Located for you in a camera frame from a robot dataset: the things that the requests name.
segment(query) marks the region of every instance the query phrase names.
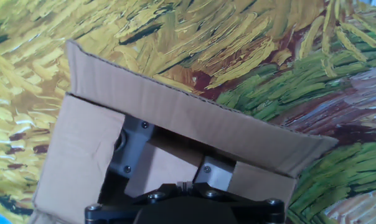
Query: painted backdrop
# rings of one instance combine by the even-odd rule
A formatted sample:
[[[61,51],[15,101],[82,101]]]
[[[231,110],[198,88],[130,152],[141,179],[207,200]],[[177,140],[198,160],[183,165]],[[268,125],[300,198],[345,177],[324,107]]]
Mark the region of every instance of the painted backdrop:
[[[376,8],[353,0],[0,0],[0,215],[25,223],[67,39],[258,119],[340,140],[291,223],[376,223]]]

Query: cardboard flap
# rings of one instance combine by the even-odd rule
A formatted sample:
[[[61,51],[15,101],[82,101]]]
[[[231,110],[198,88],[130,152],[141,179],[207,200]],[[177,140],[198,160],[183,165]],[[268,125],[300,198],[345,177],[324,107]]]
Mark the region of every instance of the cardboard flap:
[[[68,41],[72,94],[296,177],[337,143],[270,125],[133,73]]]
[[[73,96],[63,99],[33,203],[68,223],[84,222],[84,209],[96,203],[123,114]]]
[[[203,155],[166,138],[146,143],[125,194],[137,197],[160,188],[162,184],[193,181]]]
[[[44,212],[40,212],[39,210],[35,209],[31,218],[29,219],[29,224],[63,224],[62,222],[58,221],[52,215],[46,214]]]
[[[277,198],[287,208],[296,182],[296,179],[237,162],[228,192],[255,201]]]

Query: painted wheat field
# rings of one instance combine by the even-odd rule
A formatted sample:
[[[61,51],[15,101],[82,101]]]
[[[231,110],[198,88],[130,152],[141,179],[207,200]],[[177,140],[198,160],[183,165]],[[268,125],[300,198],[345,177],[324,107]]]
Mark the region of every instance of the painted wheat field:
[[[353,0],[0,0],[0,214],[26,223],[70,74],[64,43],[340,140],[291,223],[376,223],[376,8]]]

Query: metal mount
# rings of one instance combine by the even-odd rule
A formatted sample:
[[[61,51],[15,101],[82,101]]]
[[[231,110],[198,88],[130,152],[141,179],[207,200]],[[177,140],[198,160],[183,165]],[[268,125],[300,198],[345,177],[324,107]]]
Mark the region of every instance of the metal mount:
[[[208,183],[211,187],[227,191],[234,166],[206,156],[194,183]]]
[[[126,115],[118,140],[119,144],[115,146],[115,153],[109,166],[110,170],[123,177],[130,178],[154,129],[155,125]]]

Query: bolt head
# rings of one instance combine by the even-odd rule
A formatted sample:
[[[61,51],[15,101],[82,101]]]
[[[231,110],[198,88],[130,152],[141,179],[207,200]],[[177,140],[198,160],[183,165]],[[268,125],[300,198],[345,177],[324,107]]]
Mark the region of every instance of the bolt head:
[[[208,174],[209,172],[212,171],[212,168],[210,168],[209,166],[205,166],[204,171],[205,171],[205,173]]]
[[[131,172],[131,167],[130,166],[125,166],[125,168],[123,169],[123,171],[128,174],[128,173]]]
[[[280,203],[282,202],[280,199],[277,199],[277,198],[269,198],[266,200],[267,203],[269,203],[270,205],[275,205],[277,203]]]
[[[208,190],[208,191],[206,191],[205,194],[206,194],[206,197],[212,198],[212,197],[217,196],[219,193],[215,190]]]
[[[166,194],[163,193],[163,192],[154,192],[154,193],[148,195],[148,198],[149,199],[160,199],[160,198],[163,198],[164,196],[166,196]]]
[[[141,127],[143,127],[143,129],[147,129],[147,128],[149,127],[148,122],[143,121],[143,122],[141,123]]]
[[[101,204],[99,204],[99,203],[94,203],[94,204],[88,206],[87,209],[90,210],[90,211],[94,211],[94,210],[98,210],[98,209],[100,209],[101,207],[102,207]]]

